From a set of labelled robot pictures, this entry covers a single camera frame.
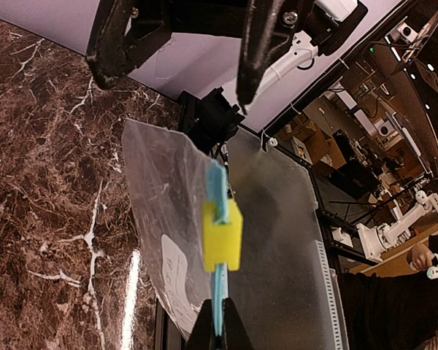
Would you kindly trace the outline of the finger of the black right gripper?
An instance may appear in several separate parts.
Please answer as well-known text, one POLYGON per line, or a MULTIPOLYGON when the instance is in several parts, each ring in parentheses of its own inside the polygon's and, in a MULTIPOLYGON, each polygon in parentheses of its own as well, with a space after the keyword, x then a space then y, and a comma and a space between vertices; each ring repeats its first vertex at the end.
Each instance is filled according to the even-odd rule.
POLYGON ((167 42, 167 1, 100 1, 85 59, 98 87, 109 90, 167 42))
POLYGON ((239 107, 253 102, 265 71, 287 53, 314 2, 255 0, 247 3, 239 54, 236 95, 239 107))

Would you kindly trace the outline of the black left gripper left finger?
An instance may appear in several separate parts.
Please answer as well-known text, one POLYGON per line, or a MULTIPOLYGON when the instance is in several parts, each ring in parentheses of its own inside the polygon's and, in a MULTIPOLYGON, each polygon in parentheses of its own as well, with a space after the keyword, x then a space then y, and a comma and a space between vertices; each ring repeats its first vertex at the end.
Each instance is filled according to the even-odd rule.
POLYGON ((185 350, 214 350, 217 348, 212 315, 212 300, 206 299, 197 316, 185 350))

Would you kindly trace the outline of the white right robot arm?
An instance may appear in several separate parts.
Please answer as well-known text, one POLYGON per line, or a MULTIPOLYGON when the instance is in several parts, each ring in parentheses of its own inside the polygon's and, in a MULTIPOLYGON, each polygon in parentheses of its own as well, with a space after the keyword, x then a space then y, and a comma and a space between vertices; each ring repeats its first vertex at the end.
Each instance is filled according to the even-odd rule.
POLYGON ((175 32, 238 38, 237 75, 221 92, 247 111, 292 70, 336 52, 367 12, 360 1, 101 1, 85 58, 108 90, 175 32))

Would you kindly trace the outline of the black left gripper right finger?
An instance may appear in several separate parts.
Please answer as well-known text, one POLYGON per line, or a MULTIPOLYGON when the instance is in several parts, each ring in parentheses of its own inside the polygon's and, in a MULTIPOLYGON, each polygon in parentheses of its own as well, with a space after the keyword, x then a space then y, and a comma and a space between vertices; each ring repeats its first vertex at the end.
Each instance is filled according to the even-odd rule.
POLYGON ((223 328, 219 349, 253 350, 234 301, 228 297, 223 301, 223 328))

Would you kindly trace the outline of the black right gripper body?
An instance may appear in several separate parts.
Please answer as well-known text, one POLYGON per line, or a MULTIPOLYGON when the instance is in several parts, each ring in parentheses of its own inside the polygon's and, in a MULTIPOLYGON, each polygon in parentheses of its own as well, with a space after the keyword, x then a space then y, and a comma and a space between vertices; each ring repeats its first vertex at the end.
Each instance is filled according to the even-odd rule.
POLYGON ((304 32, 329 56, 367 13, 360 1, 135 1, 131 32, 160 44, 174 32, 240 38, 247 57, 281 57, 304 32))

